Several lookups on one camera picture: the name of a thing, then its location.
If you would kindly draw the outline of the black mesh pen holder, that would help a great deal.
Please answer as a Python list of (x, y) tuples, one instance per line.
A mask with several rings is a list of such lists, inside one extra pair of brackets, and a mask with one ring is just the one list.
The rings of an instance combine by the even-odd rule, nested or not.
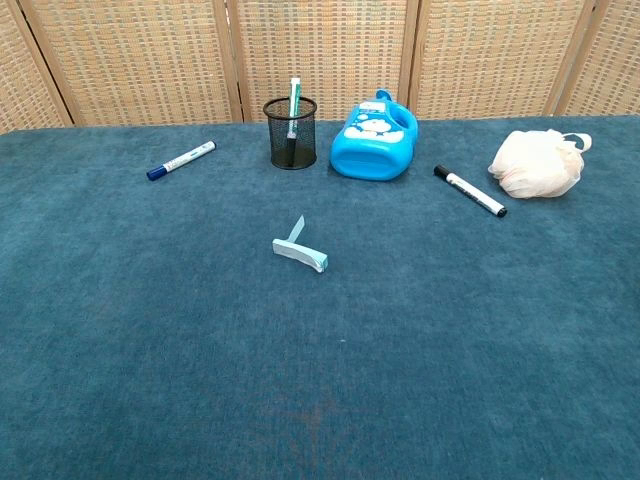
[(304, 96), (299, 99), (297, 115), (290, 114), (288, 97), (270, 100), (263, 106), (268, 120), (271, 162), (274, 166), (299, 170), (315, 163), (316, 111), (316, 102)]

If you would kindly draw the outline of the blue cartoon detergent bottle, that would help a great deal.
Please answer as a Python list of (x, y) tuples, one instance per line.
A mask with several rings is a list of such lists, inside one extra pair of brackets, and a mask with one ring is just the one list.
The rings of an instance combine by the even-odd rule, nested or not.
[(410, 165), (419, 135), (416, 117), (379, 89), (350, 112), (330, 150), (330, 164), (356, 179), (388, 181)]

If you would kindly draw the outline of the blue table cloth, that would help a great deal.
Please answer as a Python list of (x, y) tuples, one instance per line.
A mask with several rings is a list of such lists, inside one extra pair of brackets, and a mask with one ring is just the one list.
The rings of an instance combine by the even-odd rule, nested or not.
[[(548, 129), (580, 181), (509, 196)], [(640, 480), (640, 116), (424, 122), (391, 182), (339, 130), (299, 171), (263, 124), (0, 135), (0, 480)]]

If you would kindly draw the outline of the green white marker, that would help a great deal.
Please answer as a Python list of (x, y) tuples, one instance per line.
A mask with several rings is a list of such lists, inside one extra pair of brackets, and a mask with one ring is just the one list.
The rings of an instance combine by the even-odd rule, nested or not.
[(288, 166), (293, 167), (295, 162), (295, 150), (297, 141), (297, 119), (299, 112), (299, 101), (301, 92), (301, 79), (292, 77), (290, 79), (290, 96), (289, 96), (289, 121), (287, 131), (287, 153)]

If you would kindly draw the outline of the black cap whiteboard marker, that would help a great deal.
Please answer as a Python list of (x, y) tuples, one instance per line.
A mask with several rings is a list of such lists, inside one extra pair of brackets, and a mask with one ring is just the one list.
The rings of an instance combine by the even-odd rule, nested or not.
[(472, 199), (477, 204), (481, 205), (496, 217), (503, 218), (506, 216), (507, 209), (504, 205), (494, 200), (475, 186), (471, 185), (469, 182), (462, 179), (455, 173), (451, 172), (446, 167), (442, 165), (436, 165), (434, 167), (434, 174), (449, 185), (456, 188), (468, 198)]

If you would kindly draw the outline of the blue cap whiteboard marker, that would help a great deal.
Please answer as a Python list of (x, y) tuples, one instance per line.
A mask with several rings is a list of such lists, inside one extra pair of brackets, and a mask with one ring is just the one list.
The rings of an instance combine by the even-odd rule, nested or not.
[(161, 164), (158, 167), (148, 171), (146, 173), (147, 178), (150, 181), (155, 181), (164, 175), (190, 163), (191, 161), (200, 158), (201, 156), (212, 152), (216, 149), (216, 143), (214, 141), (208, 141), (168, 162)]

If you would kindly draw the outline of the white crumpled plastic bag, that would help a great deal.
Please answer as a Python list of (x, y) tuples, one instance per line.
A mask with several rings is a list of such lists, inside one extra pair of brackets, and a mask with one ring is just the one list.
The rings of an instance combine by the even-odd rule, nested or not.
[(587, 133), (515, 130), (499, 147), (488, 172), (513, 198), (559, 197), (580, 181), (582, 154), (591, 146)]

